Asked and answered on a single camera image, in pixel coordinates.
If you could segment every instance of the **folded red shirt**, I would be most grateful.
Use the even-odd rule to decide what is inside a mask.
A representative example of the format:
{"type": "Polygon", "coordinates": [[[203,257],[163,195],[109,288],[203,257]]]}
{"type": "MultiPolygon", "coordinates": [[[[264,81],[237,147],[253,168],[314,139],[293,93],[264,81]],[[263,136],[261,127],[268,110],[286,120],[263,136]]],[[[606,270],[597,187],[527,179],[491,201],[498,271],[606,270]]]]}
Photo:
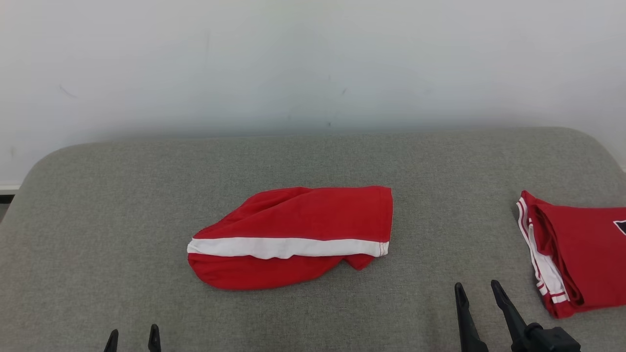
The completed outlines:
{"type": "Polygon", "coordinates": [[[626,208],[552,205],[526,191],[517,206],[552,316],[626,304],[626,208]]]}
{"type": "Polygon", "coordinates": [[[269,190],[198,232],[188,260],[221,289],[295,284],[343,259],[361,270],[388,253],[392,214],[386,187],[269,190]]]}

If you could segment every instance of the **folded red clothing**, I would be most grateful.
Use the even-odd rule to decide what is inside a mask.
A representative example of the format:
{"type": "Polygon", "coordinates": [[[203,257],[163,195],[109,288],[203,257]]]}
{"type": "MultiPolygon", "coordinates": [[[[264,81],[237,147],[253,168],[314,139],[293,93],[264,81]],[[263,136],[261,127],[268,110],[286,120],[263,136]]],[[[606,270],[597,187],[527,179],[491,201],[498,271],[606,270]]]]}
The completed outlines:
{"type": "Polygon", "coordinates": [[[198,232],[188,260],[221,289],[295,284],[343,259],[361,270],[388,253],[392,214],[386,187],[269,190],[198,232]]]}
{"type": "Polygon", "coordinates": [[[517,206],[552,316],[626,304],[626,208],[552,205],[526,191],[517,206]]]}

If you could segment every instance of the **white wall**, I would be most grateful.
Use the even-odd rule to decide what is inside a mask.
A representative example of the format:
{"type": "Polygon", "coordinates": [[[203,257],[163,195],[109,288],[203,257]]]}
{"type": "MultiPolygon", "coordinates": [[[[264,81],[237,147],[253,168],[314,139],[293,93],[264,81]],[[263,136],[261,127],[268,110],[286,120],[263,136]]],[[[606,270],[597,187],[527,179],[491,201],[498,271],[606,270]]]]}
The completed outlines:
{"type": "Polygon", "coordinates": [[[626,2],[0,2],[0,185],[127,128],[461,122],[577,128],[626,165],[626,2]]]}

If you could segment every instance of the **red fabric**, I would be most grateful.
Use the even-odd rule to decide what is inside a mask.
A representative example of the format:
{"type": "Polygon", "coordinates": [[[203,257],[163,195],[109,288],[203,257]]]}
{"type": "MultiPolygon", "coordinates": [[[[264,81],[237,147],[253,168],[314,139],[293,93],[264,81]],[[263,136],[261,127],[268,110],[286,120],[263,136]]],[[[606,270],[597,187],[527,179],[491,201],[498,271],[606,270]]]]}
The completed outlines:
{"type": "MultiPolygon", "coordinates": [[[[198,232],[194,239],[268,237],[360,239],[389,242],[393,199],[391,189],[308,189],[294,187],[256,194],[221,221],[198,232]]],[[[345,259],[357,270],[374,257],[349,256],[259,259],[189,253],[188,261],[205,283],[220,289],[268,289],[315,279],[345,259]]]]}
{"type": "Polygon", "coordinates": [[[524,191],[536,248],[550,256],[568,300],[546,307],[556,318],[626,304],[626,208],[574,208],[552,205],[524,191]]]}

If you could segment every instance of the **black and white logo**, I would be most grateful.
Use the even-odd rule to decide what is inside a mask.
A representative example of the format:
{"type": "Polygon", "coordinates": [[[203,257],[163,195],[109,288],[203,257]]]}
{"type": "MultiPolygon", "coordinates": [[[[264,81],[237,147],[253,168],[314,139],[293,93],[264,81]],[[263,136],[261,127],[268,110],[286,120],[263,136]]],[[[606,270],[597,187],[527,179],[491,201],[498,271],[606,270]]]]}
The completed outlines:
{"type": "Polygon", "coordinates": [[[613,223],[615,224],[615,226],[617,226],[618,229],[620,229],[620,231],[622,231],[623,234],[626,235],[626,220],[624,220],[624,221],[613,221],[613,223]]]}

